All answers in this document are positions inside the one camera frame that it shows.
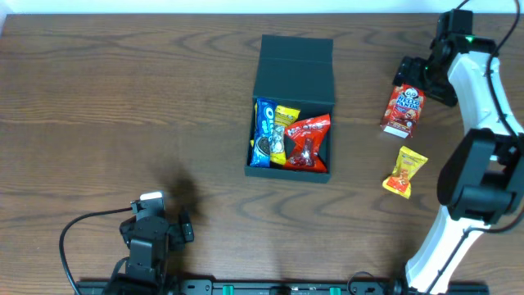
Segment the red Hello Panda box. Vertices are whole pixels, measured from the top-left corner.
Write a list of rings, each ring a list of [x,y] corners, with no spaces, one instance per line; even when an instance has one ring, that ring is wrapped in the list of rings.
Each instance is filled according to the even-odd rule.
[[[425,101],[426,95],[421,89],[409,84],[395,86],[382,117],[382,130],[401,138],[412,138]]]

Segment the blue Oreo cookie pack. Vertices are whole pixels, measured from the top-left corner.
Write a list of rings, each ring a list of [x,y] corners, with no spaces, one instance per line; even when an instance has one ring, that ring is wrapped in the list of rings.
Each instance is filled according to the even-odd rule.
[[[272,133],[274,128],[277,103],[267,98],[258,98],[256,102],[256,121],[254,142],[250,166],[270,166]]]

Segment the yellow snack bag with window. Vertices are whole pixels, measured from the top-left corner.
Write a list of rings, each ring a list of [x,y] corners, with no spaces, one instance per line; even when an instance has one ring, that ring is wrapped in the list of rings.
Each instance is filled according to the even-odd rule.
[[[296,122],[300,110],[282,105],[277,105],[274,112],[273,131],[269,138],[252,139],[251,146],[262,156],[269,156],[272,163],[283,166],[286,162],[286,150],[284,145],[284,130]]]

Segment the dark green box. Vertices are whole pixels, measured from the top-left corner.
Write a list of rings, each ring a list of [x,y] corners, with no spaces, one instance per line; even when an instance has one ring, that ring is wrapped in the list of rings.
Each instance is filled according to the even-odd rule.
[[[335,80],[332,68],[333,41],[263,35],[251,103],[267,98],[279,105],[300,110],[299,120],[329,114],[334,117]],[[247,146],[245,175],[310,183],[327,183],[331,176],[331,126],[319,147],[325,173],[286,170],[278,164],[268,168],[250,165],[253,147]]]

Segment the red Hacks candy bag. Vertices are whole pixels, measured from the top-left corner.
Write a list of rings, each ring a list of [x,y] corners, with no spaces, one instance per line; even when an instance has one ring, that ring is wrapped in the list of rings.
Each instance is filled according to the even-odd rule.
[[[295,144],[284,168],[327,173],[327,167],[319,158],[319,149],[331,126],[329,114],[297,121],[285,128],[284,134]]]

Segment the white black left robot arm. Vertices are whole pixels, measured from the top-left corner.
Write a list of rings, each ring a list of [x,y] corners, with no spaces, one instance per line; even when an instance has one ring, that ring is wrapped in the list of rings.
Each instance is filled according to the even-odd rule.
[[[167,274],[171,252],[179,252],[194,241],[188,211],[170,223],[162,209],[134,209],[133,217],[120,225],[129,255],[118,262],[104,294],[171,294],[176,279]]]

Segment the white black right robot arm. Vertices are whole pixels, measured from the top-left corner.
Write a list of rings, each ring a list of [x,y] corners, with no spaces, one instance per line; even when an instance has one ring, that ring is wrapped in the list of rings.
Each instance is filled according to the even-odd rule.
[[[464,137],[440,171],[439,211],[418,252],[385,294],[487,294],[479,283],[453,283],[454,270],[482,234],[502,234],[502,216],[522,212],[523,128],[499,77],[502,42],[472,32],[473,13],[440,14],[427,59],[405,57],[393,84],[410,85],[447,106],[458,106]]]

